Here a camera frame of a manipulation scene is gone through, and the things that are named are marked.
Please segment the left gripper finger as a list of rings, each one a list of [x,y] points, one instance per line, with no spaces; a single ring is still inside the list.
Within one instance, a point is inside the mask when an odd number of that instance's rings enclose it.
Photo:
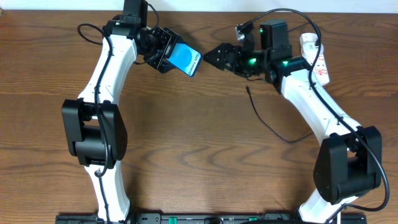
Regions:
[[[171,44],[187,44],[186,41],[183,40],[182,36],[173,31],[172,29],[169,30],[171,37]]]
[[[166,59],[157,59],[152,62],[152,67],[159,71],[160,73],[167,73],[168,71],[174,69],[174,65]]]

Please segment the blue Samsung smartphone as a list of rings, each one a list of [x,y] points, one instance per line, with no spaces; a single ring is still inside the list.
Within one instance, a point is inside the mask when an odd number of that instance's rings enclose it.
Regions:
[[[167,59],[172,65],[189,77],[193,77],[202,60],[202,54],[187,44],[177,43]]]

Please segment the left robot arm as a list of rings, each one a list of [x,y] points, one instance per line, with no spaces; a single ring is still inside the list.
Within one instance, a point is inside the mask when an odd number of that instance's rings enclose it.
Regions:
[[[144,57],[144,64],[160,73],[177,68],[188,76],[195,73],[201,59],[182,48],[185,42],[173,30],[147,26],[150,7],[146,0],[125,1],[122,14],[102,28],[91,26],[103,38],[101,55],[78,98],[64,101],[62,118],[68,150],[91,178],[98,212],[58,215],[56,223],[136,222],[121,172],[127,129],[119,101],[127,74],[138,64],[139,55]]]

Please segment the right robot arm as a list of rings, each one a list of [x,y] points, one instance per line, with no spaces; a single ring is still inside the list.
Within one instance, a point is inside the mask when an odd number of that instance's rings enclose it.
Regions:
[[[299,207],[299,217],[307,223],[331,222],[343,207],[380,186],[381,134],[361,126],[325,91],[330,79],[317,33],[300,36],[301,54],[295,57],[284,20],[261,23],[260,50],[254,48],[252,30],[251,22],[238,25],[239,44],[220,44],[204,59],[240,77],[260,76],[296,107],[320,144],[315,190]]]

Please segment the white charger plug adapter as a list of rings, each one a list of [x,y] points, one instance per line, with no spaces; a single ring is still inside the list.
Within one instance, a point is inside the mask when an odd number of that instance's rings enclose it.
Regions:
[[[318,48],[320,43],[318,40],[318,36],[315,33],[303,33],[300,36],[300,45],[302,48],[309,46],[312,44],[315,48]]]

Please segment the white power strip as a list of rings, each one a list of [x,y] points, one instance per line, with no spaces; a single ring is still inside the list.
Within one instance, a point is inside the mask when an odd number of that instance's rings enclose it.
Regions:
[[[315,63],[313,71],[315,72],[318,82],[322,86],[325,86],[330,82],[330,78],[326,67],[323,51],[324,51],[324,46],[321,45],[321,51],[319,56],[317,57],[317,61]],[[316,46],[314,42],[306,42],[301,45],[302,56],[306,59],[306,61],[310,65],[313,64],[317,52],[318,52],[318,46]]]

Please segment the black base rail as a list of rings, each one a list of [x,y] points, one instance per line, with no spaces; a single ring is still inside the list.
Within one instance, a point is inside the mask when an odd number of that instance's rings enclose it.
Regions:
[[[106,223],[106,220],[94,215],[57,215],[56,224]],[[158,213],[140,213],[130,215],[125,221],[112,223],[132,224],[237,224],[237,223],[308,223],[298,215],[282,212],[267,212],[262,215],[161,215]],[[342,224],[367,224],[365,215],[346,213],[341,215]]]

